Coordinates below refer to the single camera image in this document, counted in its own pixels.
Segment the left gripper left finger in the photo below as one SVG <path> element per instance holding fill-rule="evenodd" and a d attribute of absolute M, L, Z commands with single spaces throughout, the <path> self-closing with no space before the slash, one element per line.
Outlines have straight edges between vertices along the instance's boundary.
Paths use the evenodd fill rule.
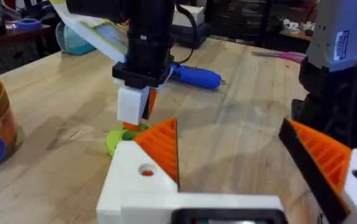
<path fill-rule="evenodd" d="M 98 223 L 122 223 L 121 206 L 127 194 L 178 191 L 176 118 L 142 125 L 138 132 L 115 129 L 106 143 L 112 161 L 96 206 Z"/>

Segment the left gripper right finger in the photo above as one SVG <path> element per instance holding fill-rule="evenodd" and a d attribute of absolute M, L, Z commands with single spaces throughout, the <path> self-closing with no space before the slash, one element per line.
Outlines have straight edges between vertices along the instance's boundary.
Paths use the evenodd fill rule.
<path fill-rule="evenodd" d="M 357 224 L 357 148 L 292 119 L 278 136 L 317 201 L 317 222 Z"/>

